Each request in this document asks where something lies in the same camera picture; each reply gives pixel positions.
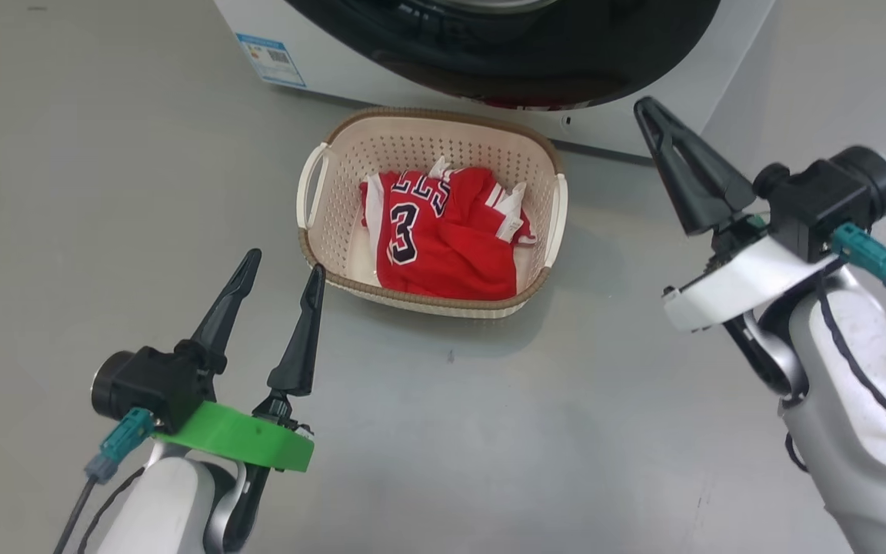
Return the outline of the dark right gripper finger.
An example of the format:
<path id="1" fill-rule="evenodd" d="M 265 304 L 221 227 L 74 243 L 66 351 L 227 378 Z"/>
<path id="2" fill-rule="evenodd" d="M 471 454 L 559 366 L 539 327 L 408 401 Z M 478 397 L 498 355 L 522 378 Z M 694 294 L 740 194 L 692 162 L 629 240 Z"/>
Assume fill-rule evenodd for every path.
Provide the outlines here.
<path id="1" fill-rule="evenodd" d="M 714 230 L 756 200 L 751 182 L 656 98 L 638 99 L 634 116 L 686 235 Z"/>

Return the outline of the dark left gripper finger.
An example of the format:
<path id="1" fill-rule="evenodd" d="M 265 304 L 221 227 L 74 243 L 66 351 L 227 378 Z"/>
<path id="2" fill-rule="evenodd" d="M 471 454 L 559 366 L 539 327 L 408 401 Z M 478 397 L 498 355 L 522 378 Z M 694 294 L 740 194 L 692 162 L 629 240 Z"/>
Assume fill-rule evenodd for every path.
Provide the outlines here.
<path id="1" fill-rule="evenodd" d="M 191 342 L 205 354 L 203 367 L 208 374 L 221 375 L 225 371 L 225 351 L 236 316 L 253 288 L 260 263 L 261 249 L 248 250 L 191 336 Z"/>
<path id="2" fill-rule="evenodd" d="M 316 358 L 325 297 L 326 269 L 313 266 L 300 298 L 300 316 L 280 364 L 267 379 L 271 392 L 294 397 L 309 396 L 315 379 Z"/>

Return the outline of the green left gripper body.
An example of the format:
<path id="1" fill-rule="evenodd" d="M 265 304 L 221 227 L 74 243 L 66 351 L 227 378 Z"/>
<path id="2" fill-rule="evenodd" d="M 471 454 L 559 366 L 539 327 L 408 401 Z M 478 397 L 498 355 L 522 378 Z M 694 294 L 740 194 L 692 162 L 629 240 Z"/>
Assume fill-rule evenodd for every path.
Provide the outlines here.
<path id="1" fill-rule="evenodd" d="M 215 401 L 191 400 L 183 410 L 161 406 L 154 417 L 163 442 L 267 469 L 305 472 L 315 449 L 304 432 Z"/>

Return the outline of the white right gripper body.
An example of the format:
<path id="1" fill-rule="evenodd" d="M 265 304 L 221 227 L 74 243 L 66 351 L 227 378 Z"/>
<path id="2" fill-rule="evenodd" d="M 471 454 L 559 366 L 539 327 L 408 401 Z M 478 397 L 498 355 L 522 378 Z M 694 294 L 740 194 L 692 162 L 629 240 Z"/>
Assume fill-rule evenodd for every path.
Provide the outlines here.
<path id="1" fill-rule="evenodd" d="M 662 295 L 662 308 L 677 330 L 709 329 L 781 297 L 839 262 L 836 255 L 803 262 L 772 236 L 763 235 L 728 262 Z"/>

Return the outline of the red basketball jersey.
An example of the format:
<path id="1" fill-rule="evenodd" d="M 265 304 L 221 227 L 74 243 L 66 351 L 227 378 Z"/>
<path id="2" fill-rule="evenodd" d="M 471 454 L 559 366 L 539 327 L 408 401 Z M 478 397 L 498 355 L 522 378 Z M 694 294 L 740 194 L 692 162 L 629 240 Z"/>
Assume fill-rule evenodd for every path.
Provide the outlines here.
<path id="1" fill-rule="evenodd" d="M 503 186 L 485 167 L 366 175 L 360 225 L 380 287 L 412 295 L 501 301 L 518 290 L 515 252 L 537 242 L 527 183 Z"/>

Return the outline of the washing machine door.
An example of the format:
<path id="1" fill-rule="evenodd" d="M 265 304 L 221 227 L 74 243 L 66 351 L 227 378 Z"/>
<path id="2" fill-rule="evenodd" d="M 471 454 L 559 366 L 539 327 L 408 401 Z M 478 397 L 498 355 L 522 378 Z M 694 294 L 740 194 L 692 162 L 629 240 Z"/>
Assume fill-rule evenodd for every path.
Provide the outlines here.
<path id="1" fill-rule="evenodd" d="M 584 108 L 686 59 L 721 0 L 286 0 L 358 54 L 452 97 Z"/>

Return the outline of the white front-load washing machine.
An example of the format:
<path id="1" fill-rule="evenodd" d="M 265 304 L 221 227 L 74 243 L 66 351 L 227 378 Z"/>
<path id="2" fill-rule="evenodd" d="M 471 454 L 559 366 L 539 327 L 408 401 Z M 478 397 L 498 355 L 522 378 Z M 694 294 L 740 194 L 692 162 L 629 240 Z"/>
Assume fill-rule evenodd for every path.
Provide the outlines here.
<path id="1" fill-rule="evenodd" d="M 306 91 L 353 102 L 431 108 L 524 124 L 556 141 L 623 155 L 647 155 L 633 108 L 643 97 L 660 99 L 700 131 L 769 15 L 776 0 L 721 0 L 703 38 L 667 74 L 611 102 L 573 109 L 502 108 L 452 97 L 374 63 L 300 15 L 286 0 L 214 0 L 233 35 L 284 43 Z"/>

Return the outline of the cream perforated laundry basket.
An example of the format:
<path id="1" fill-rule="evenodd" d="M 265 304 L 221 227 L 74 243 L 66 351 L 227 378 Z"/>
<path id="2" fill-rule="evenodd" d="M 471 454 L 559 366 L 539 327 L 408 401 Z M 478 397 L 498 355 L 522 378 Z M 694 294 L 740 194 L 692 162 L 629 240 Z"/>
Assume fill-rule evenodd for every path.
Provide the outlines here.
<path id="1" fill-rule="evenodd" d="M 485 167 L 500 185 L 526 185 L 524 210 L 537 245 L 515 253 L 517 294 L 497 302 L 440 299 L 381 288 L 360 222 L 359 182 L 386 171 Z M 477 115 L 421 108 L 369 108 L 345 119 L 313 148 L 296 195 L 300 249 L 326 281 L 360 299 L 445 318 L 502 319 L 541 290 L 557 258 L 568 214 L 562 161 L 538 131 Z"/>

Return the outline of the blue energy label sticker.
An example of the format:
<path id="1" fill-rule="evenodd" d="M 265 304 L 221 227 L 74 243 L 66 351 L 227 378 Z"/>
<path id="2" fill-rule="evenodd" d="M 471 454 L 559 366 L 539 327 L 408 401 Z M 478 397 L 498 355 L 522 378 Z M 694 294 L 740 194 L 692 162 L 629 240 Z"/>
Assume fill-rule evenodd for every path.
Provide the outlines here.
<path id="1" fill-rule="evenodd" d="M 235 34 L 235 36 L 262 81 L 303 88 L 303 90 L 307 88 L 284 43 L 259 36 L 244 34 Z"/>

